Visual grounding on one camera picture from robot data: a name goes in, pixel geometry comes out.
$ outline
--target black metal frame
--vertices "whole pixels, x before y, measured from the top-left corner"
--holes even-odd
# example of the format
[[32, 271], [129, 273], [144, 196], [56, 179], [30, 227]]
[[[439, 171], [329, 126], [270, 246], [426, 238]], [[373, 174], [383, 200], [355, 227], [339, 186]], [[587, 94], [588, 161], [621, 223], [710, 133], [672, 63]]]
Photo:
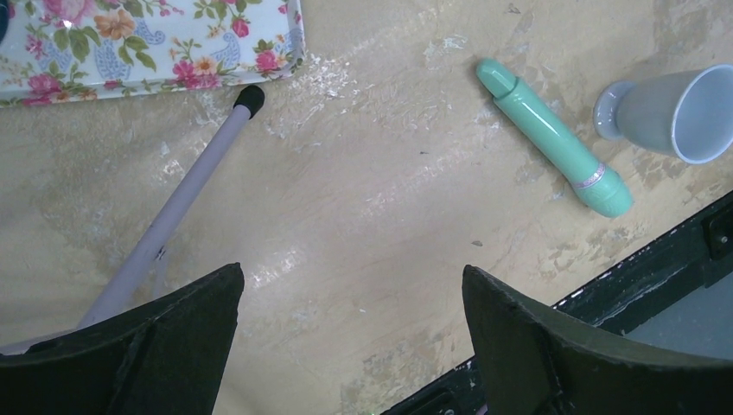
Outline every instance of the black metal frame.
[[[553, 308], [622, 335], [733, 271], [733, 192], [655, 239]], [[470, 414], [485, 402], [475, 356], [385, 414]]]

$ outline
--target cup base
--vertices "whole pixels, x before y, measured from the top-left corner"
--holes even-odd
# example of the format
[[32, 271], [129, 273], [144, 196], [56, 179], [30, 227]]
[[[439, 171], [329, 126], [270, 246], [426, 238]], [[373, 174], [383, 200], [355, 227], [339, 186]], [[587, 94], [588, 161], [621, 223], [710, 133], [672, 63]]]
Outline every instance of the cup base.
[[596, 101], [593, 108], [593, 125], [599, 136], [617, 141], [623, 138], [621, 130], [616, 124], [616, 112], [626, 94], [634, 89], [636, 83], [627, 80], [614, 82], [609, 85]]

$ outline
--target floral print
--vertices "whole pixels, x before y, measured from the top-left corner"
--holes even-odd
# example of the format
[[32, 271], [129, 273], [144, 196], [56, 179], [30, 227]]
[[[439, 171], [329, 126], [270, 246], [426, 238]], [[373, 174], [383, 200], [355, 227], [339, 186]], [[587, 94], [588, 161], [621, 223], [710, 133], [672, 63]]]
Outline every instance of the floral print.
[[10, 0], [9, 7], [0, 107], [252, 83], [289, 76], [303, 63], [298, 0]]

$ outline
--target scratched surface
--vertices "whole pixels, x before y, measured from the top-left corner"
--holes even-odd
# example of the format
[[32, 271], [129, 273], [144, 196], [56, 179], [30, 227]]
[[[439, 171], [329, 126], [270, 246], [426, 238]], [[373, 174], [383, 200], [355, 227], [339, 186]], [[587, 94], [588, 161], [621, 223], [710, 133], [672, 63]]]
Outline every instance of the scratched surface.
[[[219, 414], [371, 413], [473, 354], [461, 275], [552, 303], [733, 189], [602, 141], [611, 81], [733, 61], [728, 0], [303, 0], [309, 59], [170, 241], [173, 290], [247, 278]], [[635, 196], [607, 220], [487, 102], [523, 76]], [[235, 90], [0, 112], [0, 343], [73, 326], [226, 117]], [[142, 301], [150, 289], [137, 295]]]

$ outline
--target cup rim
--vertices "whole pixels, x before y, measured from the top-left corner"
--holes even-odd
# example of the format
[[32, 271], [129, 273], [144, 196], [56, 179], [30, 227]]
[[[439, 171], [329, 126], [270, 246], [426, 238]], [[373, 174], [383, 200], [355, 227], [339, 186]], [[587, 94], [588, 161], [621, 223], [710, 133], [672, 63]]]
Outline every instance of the cup rim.
[[672, 125], [670, 129], [670, 138], [672, 139], [672, 148], [674, 149], [674, 154], [677, 155], [677, 157], [681, 158], [683, 161], [689, 163], [689, 164], [705, 164], [708, 162], [711, 162], [718, 158], [721, 154], [723, 154], [731, 144], [733, 144], [733, 134], [730, 135], [728, 138], [728, 143], [725, 146], [721, 146], [721, 148], [715, 152], [710, 157], [704, 158], [704, 159], [691, 159], [679, 150], [679, 147], [677, 145], [677, 140], [675, 139], [675, 129], [677, 127], [677, 116], [679, 115], [679, 109], [682, 107], [682, 103], [685, 102], [685, 98], [687, 98], [687, 94], [691, 91], [691, 89], [697, 85], [698, 81], [702, 79], [705, 75], [707, 75], [710, 72], [717, 71], [720, 69], [725, 69], [731, 73], [733, 73], [733, 65], [730, 65], [728, 63], [721, 63], [717, 65], [713, 65], [711, 67], [708, 67], [706, 69], [703, 69], [698, 73], [698, 76], [696, 76], [693, 80], [690, 81], [690, 83], [685, 87], [685, 90], [682, 92], [682, 95], [679, 96], [679, 99], [677, 100], [677, 105], [674, 107], [674, 114], [672, 115]]

